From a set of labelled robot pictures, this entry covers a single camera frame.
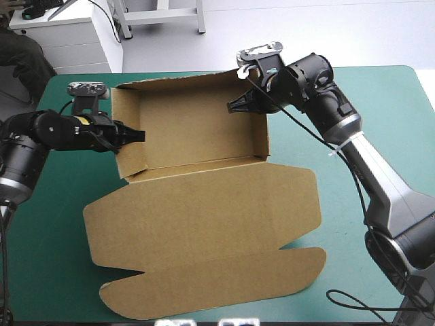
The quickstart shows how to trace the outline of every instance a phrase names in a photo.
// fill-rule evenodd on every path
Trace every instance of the cardboard box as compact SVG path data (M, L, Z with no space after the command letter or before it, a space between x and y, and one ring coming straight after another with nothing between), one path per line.
M112 90L114 119L147 132L117 155L130 184L84 210L94 263L144 272L101 287L118 314L289 295L321 272L323 249L279 250L320 224L315 175L266 162L266 115L226 108L247 89L229 71Z

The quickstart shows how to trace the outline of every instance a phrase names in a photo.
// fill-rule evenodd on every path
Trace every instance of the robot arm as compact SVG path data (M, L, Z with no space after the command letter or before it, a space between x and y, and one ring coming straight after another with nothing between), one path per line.
M145 141L144 131L113 121L99 110L99 100L108 98L106 85L72 83L68 93L75 97L73 115L51 110L23 113L0 127L0 206L9 211L31 197L50 150L117 153L125 144Z
M342 151L370 197L366 246L393 285L405 295L395 323L435 325L435 198L412 190L367 141L362 119L334 83L330 63L316 54L285 66L282 45L240 51L239 77L257 69L256 87L228 104L230 113L276 113L293 105L308 115L327 143Z

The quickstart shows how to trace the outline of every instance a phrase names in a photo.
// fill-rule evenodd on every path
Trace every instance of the white drawer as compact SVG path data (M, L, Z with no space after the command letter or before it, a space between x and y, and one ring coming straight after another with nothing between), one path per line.
M34 39L43 48L99 42L91 22L15 29L14 32Z
M107 62L100 43L44 48L44 54L53 67L91 65Z
M95 63L93 65L80 65L71 67L54 68L59 75L76 74L76 73L111 73L110 66L107 62Z

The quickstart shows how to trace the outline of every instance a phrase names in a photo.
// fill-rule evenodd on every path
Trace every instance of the green table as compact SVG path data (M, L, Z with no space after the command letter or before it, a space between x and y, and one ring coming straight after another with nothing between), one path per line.
M408 67L335 69L336 82L364 119L367 138L415 189L435 196L435 114ZM59 110L71 98L69 82L122 82L195 73L61 75L52 79L40 109ZM109 111L109 101L101 103ZM306 116L292 109L311 126ZM284 114L269 116L269 162L303 166L318 178L323 222L289 247L323 247L326 267L308 289L263 300L185 314L197 321L257 316L263 321L377 321L369 312L337 307L325 297L336 288L373 306L397 306L401 297L364 246L365 227L353 181L344 164ZM52 152L33 197L18 210L10 228L10 293L18 321L126 321L99 299L99 287L131 275L95 266L82 217L90 202L126 182L119 180L114 155L92 151ZM385 314L392 319L393 314Z

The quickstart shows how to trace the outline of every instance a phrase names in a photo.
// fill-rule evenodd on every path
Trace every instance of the cable tie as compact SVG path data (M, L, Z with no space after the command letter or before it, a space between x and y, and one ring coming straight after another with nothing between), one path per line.
M356 134L353 134L352 136L350 136L348 139L346 139L345 141L343 141L343 143L340 146L337 146L333 151L331 151L328 155L329 156L335 156L337 155L338 152L341 152L341 149L346 146L347 144L349 144L352 140L358 138L359 136L363 135L364 131L359 131Z
M239 79L246 79L249 76L249 70L257 68L257 65L253 65L251 63L247 63L237 70L237 77Z

